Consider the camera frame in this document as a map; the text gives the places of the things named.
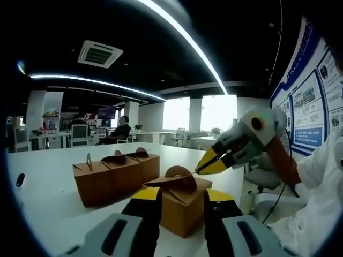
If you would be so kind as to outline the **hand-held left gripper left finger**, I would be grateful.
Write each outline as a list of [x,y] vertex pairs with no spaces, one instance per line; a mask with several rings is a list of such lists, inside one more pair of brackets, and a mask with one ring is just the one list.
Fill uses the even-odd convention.
[[60,256],[153,256],[161,211],[162,189],[142,189],[120,214],[111,214],[85,235],[82,245],[76,244]]

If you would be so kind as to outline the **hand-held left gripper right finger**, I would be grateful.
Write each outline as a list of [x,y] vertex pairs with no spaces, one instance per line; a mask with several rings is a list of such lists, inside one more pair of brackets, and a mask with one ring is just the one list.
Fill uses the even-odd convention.
[[295,256],[277,236],[222,191],[204,192],[204,227],[209,256]]

